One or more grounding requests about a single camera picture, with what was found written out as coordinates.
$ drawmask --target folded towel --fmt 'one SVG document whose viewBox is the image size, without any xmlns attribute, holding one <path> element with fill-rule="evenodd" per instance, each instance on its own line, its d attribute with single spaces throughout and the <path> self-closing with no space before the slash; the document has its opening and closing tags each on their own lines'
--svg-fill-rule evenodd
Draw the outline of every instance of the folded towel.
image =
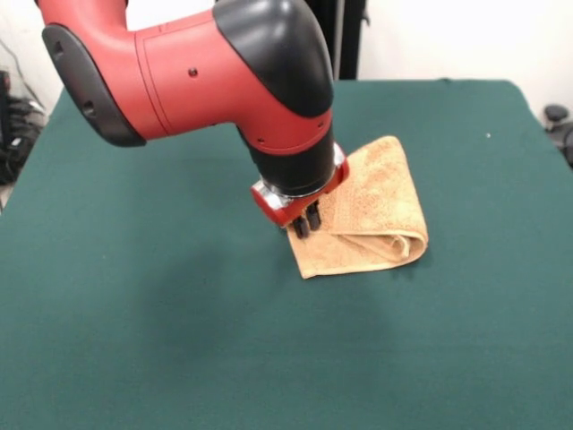
<svg viewBox="0 0 573 430">
<path fill-rule="evenodd" d="M 385 136 L 348 156 L 350 176 L 319 200 L 322 226 L 305 240 L 287 229 L 304 279 L 381 271 L 419 259 L 428 232 L 400 141 Z"/>
</svg>

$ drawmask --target red robot arm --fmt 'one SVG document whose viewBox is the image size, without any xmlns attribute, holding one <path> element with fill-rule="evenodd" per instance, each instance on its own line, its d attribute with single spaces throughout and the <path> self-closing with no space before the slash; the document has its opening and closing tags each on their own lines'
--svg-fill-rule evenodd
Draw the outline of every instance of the red robot arm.
<svg viewBox="0 0 573 430">
<path fill-rule="evenodd" d="M 304 0 L 227 0 L 138 31 L 125 0 L 37 3 L 56 70 L 104 140 L 141 146 L 234 123 L 261 174 L 255 201 L 306 236 L 301 211 L 314 213 L 348 168 L 332 132 L 328 50 Z"/>
</svg>

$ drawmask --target towel fold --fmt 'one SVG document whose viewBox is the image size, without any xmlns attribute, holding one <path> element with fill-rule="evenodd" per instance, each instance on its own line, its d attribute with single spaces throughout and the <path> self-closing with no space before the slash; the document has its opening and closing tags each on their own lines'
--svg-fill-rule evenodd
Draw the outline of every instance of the towel fold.
<svg viewBox="0 0 573 430">
<path fill-rule="evenodd" d="M 385 136 L 348 156 L 350 176 L 319 200 L 322 226 L 288 240 L 301 276 L 381 271 L 419 259 L 428 246 L 422 207 L 396 137 Z"/>
</svg>

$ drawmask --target table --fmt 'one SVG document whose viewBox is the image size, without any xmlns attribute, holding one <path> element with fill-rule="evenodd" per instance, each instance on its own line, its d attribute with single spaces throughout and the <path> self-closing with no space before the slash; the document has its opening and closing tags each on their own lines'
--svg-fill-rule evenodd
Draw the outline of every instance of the table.
<svg viewBox="0 0 573 430">
<path fill-rule="evenodd" d="M 510 82 L 338 82 L 418 263 L 303 281 L 232 125 L 118 149 L 64 93 L 0 219 L 0 428 L 569 429 L 573 176 Z"/>
</svg>

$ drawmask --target black cable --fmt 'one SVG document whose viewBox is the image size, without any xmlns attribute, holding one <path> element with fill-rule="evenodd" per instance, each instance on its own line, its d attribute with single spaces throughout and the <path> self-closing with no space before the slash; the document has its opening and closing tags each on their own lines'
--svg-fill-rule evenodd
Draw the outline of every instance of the black cable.
<svg viewBox="0 0 573 430">
<path fill-rule="evenodd" d="M 20 61 L 18 61 L 18 56 L 14 54 L 14 52 L 4 43 L 2 39 L 0 39 L 0 46 L 3 47 L 4 50 L 8 53 L 8 55 L 12 57 L 14 63 L 16 64 L 16 71 L 20 75 L 21 82 L 24 84 L 26 90 L 30 93 L 30 95 L 35 99 L 36 103 L 38 103 L 42 109 L 46 109 L 44 105 L 42 105 L 42 103 L 39 101 L 39 98 L 34 92 L 34 90 L 30 88 L 28 83 L 26 83 L 26 80 L 24 79 L 24 73 L 22 72 L 20 67 Z"/>
</svg>

